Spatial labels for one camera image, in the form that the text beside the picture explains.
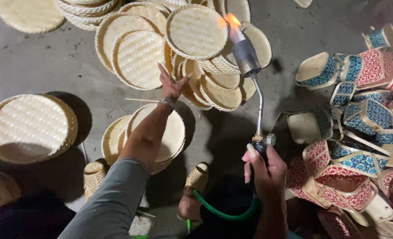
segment gray sleeve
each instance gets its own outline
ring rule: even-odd
[[[139,160],[118,160],[58,238],[130,238],[128,231],[149,177]]]

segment hand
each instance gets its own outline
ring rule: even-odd
[[[285,200],[285,184],[287,166],[276,153],[276,150],[268,145],[266,154],[268,167],[264,163],[263,157],[254,149],[251,144],[247,144],[247,152],[242,157],[245,163],[245,183],[251,179],[251,169],[249,163],[254,168],[255,190],[263,203],[281,202]]]
[[[176,101],[180,97],[183,85],[188,83],[190,76],[185,76],[180,81],[175,82],[160,63],[158,63],[158,68],[161,72],[159,80],[162,83],[162,96]]]

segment watch band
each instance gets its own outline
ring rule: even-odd
[[[174,110],[174,101],[173,101],[172,99],[164,98],[164,99],[162,99],[162,100],[160,100],[160,101],[158,102],[158,104],[160,104],[160,103],[167,104],[168,106],[171,107],[171,111]]]

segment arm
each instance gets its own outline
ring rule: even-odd
[[[183,85],[188,83],[189,78],[184,77],[176,83],[160,64],[158,64],[158,68],[161,71],[159,79],[162,82],[163,97],[171,99],[174,102],[177,101],[182,92]],[[167,119],[171,111],[171,107],[167,104],[159,104],[133,130],[118,158],[137,158],[151,171],[155,163],[155,157],[161,147],[161,139],[164,135]]]
[[[249,183],[251,169],[254,168],[255,190],[262,202],[260,220],[254,238],[287,238],[285,183],[286,164],[272,146],[267,147],[268,167],[260,153],[251,144],[242,157],[245,166],[245,183]]]
[[[164,97],[177,100],[188,77],[173,82],[159,65]],[[167,104],[156,107],[132,132],[103,184],[58,237],[59,239],[130,238],[128,231],[145,191],[146,181],[161,146]]]

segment torch flame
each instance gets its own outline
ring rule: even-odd
[[[219,17],[218,24],[219,27],[223,29],[228,28],[229,38],[233,43],[237,43],[245,39],[242,32],[240,31],[241,23],[232,13],[226,14],[224,18]]]

